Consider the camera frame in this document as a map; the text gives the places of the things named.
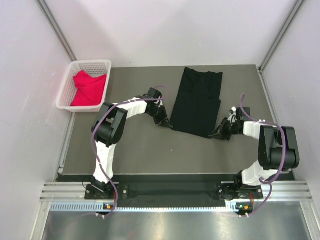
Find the black t-shirt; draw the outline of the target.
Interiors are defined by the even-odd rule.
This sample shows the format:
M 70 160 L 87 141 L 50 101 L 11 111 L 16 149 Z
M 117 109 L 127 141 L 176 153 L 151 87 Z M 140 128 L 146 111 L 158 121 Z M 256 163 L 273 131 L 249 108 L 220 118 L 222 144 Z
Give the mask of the black t-shirt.
M 174 131 L 212 137 L 221 106 L 222 80 L 222 72 L 184 69 L 170 118 Z

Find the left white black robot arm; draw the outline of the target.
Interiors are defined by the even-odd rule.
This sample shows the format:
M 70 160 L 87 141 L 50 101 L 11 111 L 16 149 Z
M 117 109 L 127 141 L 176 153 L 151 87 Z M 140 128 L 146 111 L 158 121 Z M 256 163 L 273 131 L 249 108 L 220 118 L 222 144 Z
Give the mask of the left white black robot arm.
M 96 159 L 91 184 L 102 198 L 109 198 L 114 191 L 111 179 L 115 149 L 121 140 L 128 119 L 147 114 L 156 126 L 172 129 L 162 93 L 150 88 L 142 95 L 120 103 L 104 103 L 98 112 L 91 131 L 91 147 Z

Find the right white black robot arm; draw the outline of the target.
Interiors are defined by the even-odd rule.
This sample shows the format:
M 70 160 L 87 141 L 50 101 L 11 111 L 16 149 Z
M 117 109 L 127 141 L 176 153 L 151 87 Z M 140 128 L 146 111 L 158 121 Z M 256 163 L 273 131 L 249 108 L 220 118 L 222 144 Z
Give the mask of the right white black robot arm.
M 300 154 L 293 127 L 254 120 L 249 107 L 233 107 L 209 138 L 229 141 L 235 135 L 258 140 L 257 160 L 234 177 L 232 190 L 239 198 L 256 192 L 262 184 L 273 183 L 283 171 L 299 166 Z

